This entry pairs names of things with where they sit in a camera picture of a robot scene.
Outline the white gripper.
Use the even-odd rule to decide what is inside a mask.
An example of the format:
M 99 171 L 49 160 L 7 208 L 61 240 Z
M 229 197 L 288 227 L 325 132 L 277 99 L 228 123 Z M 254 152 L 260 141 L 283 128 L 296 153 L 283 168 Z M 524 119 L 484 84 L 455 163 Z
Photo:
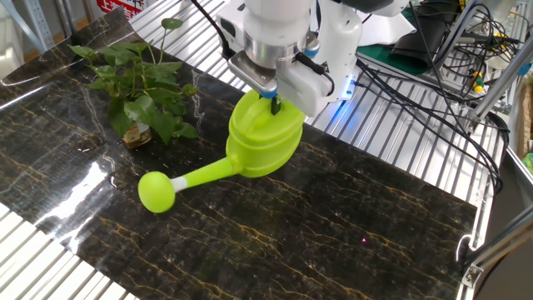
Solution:
M 310 38 L 310 3 L 228 3 L 216 23 L 229 48 L 230 70 L 271 99 L 271 114 L 282 98 L 309 117 L 326 106 L 331 81 L 297 60 Z

